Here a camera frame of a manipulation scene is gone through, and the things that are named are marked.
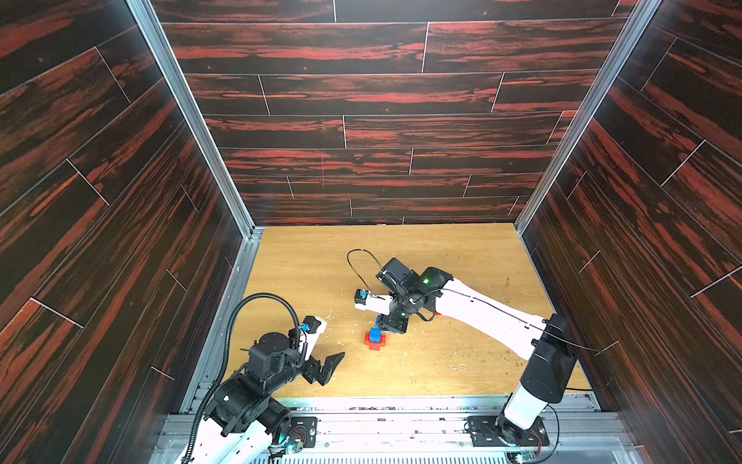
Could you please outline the blue square lego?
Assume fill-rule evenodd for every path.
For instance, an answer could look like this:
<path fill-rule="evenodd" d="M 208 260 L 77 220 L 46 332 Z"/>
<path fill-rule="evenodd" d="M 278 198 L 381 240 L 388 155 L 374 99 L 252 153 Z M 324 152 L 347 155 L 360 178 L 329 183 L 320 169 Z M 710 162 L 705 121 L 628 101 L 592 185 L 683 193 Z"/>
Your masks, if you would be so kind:
<path fill-rule="evenodd" d="M 386 342 L 386 336 L 381 330 L 374 328 L 368 332 L 368 340 L 370 343 L 383 344 Z"/>

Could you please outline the red long lego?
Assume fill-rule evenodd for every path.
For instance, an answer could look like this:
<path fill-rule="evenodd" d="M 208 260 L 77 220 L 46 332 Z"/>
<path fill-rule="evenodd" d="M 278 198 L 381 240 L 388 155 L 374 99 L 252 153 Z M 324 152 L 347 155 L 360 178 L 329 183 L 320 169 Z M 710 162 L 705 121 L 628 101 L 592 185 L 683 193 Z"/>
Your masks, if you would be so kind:
<path fill-rule="evenodd" d="M 386 346 L 386 335 L 378 330 L 370 330 L 364 339 L 364 344 L 373 351 L 380 351 Z"/>

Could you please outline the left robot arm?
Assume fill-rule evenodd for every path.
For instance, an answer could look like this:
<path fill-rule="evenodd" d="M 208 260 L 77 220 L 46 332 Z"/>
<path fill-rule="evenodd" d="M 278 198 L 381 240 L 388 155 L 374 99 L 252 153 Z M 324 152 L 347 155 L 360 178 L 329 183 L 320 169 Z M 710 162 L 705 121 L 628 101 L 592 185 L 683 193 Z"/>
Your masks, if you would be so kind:
<path fill-rule="evenodd" d="M 226 463 L 240 457 L 249 462 L 262 452 L 269 460 L 301 452 L 315 423 L 293 420 L 272 394 L 299 377 L 325 386 L 345 358 L 340 352 L 320 363 L 308 351 L 311 338 L 318 336 L 293 329 L 257 340 L 248 361 L 205 398 L 180 461 Z"/>

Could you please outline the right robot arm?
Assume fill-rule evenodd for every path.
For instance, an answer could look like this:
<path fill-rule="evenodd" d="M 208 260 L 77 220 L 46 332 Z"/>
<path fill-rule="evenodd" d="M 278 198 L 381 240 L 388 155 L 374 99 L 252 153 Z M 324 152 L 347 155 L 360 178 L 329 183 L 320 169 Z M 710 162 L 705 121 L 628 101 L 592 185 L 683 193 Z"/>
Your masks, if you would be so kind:
<path fill-rule="evenodd" d="M 476 292 L 435 267 L 422 274 L 394 258 L 377 280 L 388 295 L 359 289 L 355 307 L 378 314 L 380 332 L 405 334 L 409 319 L 421 309 L 450 317 L 494 338 L 526 362 L 518 387 L 500 412 L 502 439 L 513 443 L 534 425 L 546 406 L 562 401 L 577 359 L 566 319 L 525 313 Z"/>

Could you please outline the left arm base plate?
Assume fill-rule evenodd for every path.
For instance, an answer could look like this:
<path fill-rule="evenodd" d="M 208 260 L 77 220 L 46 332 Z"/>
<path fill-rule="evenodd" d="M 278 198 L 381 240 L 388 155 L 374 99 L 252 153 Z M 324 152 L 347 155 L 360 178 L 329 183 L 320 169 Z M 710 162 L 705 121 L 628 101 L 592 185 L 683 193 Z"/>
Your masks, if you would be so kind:
<path fill-rule="evenodd" d="M 272 448 L 284 454 L 297 454 L 303 450 L 314 449 L 318 435 L 316 417 L 291 417 L 282 423 L 274 435 Z"/>

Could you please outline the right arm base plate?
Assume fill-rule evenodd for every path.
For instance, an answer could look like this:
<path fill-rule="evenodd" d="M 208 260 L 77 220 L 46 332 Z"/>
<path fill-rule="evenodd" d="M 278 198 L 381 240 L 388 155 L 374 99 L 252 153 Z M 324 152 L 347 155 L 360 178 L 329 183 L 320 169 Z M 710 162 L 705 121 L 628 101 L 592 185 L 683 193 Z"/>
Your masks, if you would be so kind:
<path fill-rule="evenodd" d="M 528 429 L 521 429 L 504 416 L 469 416 L 464 430 L 475 448 L 544 448 L 551 444 L 543 417 L 538 416 Z"/>

